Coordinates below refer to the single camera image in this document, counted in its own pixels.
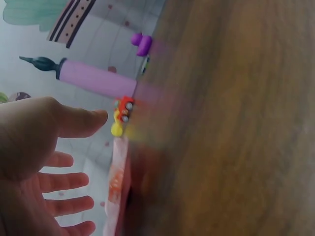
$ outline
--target toy wheel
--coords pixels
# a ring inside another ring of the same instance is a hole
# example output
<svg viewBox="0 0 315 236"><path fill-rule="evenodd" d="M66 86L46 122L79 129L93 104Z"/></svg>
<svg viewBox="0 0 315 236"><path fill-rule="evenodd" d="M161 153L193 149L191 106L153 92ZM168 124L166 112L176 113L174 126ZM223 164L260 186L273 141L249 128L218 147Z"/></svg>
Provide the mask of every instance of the toy wheel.
<svg viewBox="0 0 315 236"><path fill-rule="evenodd" d="M128 122L129 118L128 118L128 116L122 116L122 120L123 120L123 122Z"/></svg>
<svg viewBox="0 0 315 236"><path fill-rule="evenodd" d="M127 108L127 110L131 111L133 108L133 104L131 102L128 102L125 107Z"/></svg>

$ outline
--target purple plastic cap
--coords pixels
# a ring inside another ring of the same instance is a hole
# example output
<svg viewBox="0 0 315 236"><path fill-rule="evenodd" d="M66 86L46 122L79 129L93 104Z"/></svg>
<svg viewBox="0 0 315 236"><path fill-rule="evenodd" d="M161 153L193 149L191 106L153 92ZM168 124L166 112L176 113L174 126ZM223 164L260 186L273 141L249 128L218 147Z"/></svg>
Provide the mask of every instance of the purple plastic cap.
<svg viewBox="0 0 315 236"><path fill-rule="evenodd" d="M135 33L131 38L131 43L134 46L139 46L142 40L142 33Z"/></svg>
<svg viewBox="0 0 315 236"><path fill-rule="evenodd" d="M137 56L145 57L151 48L152 38L151 36L143 36L138 47Z"/></svg>

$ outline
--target striped fabric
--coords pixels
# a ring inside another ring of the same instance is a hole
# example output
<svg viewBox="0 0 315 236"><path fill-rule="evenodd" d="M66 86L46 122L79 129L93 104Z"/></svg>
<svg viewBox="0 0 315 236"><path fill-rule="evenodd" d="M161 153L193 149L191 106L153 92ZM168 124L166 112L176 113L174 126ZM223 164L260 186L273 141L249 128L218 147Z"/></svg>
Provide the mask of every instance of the striped fabric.
<svg viewBox="0 0 315 236"><path fill-rule="evenodd" d="M94 3L95 0L70 0L49 32L47 40L64 43L67 48L70 48Z"/></svg>

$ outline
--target purple toy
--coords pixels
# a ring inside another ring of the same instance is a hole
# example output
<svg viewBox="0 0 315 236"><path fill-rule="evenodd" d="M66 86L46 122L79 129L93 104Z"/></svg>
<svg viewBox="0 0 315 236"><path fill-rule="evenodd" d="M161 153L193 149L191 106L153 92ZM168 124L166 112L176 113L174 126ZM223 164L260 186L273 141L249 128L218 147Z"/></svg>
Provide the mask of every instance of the purple toy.
<svg viewBox="0 0 315 236"><path fill-rule="evenodd" d="M56 79L108 97L132 97L137 81L77 61L62 59L60 64L44 57L20 57L42 71L56 72Z"/></svg>
<svg viewBox="0 0 315 236"><path fill-rule="evenodd" d="M135 33L131 38L131 43L134 46L138 46L137 56L145 57L150 50L152 45L152 37L142 33Z"/></svg>

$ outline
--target pink handle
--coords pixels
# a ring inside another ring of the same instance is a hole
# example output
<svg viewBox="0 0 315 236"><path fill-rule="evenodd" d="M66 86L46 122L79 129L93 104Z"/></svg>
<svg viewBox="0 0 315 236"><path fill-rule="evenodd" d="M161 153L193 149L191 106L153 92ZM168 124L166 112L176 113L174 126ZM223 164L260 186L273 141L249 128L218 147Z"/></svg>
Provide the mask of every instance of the pink handle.
<svg viewBox="0 0 315 236"><path fill-rule="evenodd" d="M137 83L125 76L70 60L63 63L59 80L114 98L132 97Z"/></svg>

